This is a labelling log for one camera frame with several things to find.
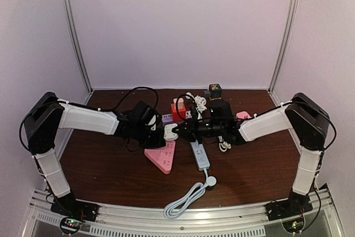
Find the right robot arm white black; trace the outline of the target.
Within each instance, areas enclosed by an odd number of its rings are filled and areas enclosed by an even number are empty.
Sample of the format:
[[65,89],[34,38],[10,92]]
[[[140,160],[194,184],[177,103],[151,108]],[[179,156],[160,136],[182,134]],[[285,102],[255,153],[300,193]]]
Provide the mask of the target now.
[[184,119],[171,132],[188,142],[202,143],[206,138],[222,137],[235,146],[278,132],[291,136],[300,157],[289,196],[281,207],[288,215],[297,215],[306,206],[330,147],[326,143],[328,130],[335,126],[328,113],[304,93],[249,118],[233,115],[230,104],[222,99],[210,102],[209,112],[208,117],[199,117],[197,108],[192,107],[191,118]]

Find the pink plug adapter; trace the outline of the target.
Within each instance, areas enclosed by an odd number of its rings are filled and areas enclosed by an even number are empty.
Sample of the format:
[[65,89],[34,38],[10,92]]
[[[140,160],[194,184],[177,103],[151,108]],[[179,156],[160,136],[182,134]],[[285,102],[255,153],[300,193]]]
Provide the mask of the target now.
[[246,120],[246,119],[250,119],[251,116],[248,114],[248,112],[241,111],[241,112],[236,113],[236,118]]

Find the light blue power strip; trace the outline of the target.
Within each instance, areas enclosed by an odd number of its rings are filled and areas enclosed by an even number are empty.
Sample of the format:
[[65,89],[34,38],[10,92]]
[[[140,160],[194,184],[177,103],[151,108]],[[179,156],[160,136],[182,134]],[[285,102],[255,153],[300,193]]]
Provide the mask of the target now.
[[208,170],[210,168],[210,162],[206,154],[205,148],[198,141],[190,142],[191,150],[194,155],[197,168],[199,171]]

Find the white cube plug adapter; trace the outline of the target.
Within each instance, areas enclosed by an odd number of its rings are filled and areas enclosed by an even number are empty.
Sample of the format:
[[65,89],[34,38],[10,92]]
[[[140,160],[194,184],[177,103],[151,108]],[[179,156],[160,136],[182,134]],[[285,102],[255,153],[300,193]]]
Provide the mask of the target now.
[[171,124],[167,124],[164,126],[164,140],[165,141],[173,141],[173,140],[177,140],[177,138],[179,137],[178,134],[173,132],[173,129],[176,128],[178,126],[178,124],[176,123],[171,123]]

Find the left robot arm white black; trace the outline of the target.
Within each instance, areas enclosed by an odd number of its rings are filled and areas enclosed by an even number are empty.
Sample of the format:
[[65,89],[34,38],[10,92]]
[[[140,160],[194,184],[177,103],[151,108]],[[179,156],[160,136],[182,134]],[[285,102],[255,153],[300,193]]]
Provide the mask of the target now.
[[143,149],[166,145],[164,130],[158,125],[161,115],[139,101],[131,110],[101,109],[60,99],[46,92],[24,116],[19,125],[19,141],[30,152],[42,172],[58,208],[68,217],[76,216],[81,206],[76,200],[54,151],[58,129],[102,133],[124,140],[136,140]]

